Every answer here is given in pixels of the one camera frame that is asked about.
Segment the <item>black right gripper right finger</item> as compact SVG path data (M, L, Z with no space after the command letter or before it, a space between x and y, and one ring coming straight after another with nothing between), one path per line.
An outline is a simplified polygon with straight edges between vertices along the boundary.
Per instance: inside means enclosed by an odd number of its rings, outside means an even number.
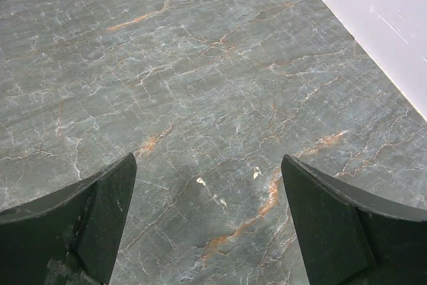
M351 186L291 155L281 171L310 284L426 283L426 210Z

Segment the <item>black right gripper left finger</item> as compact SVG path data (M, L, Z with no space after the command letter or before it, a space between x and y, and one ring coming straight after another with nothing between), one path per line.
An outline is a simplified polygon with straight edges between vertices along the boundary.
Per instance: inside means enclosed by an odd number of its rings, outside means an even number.
M2 284L108 284L137 164L133 154L92 176L1 212Z

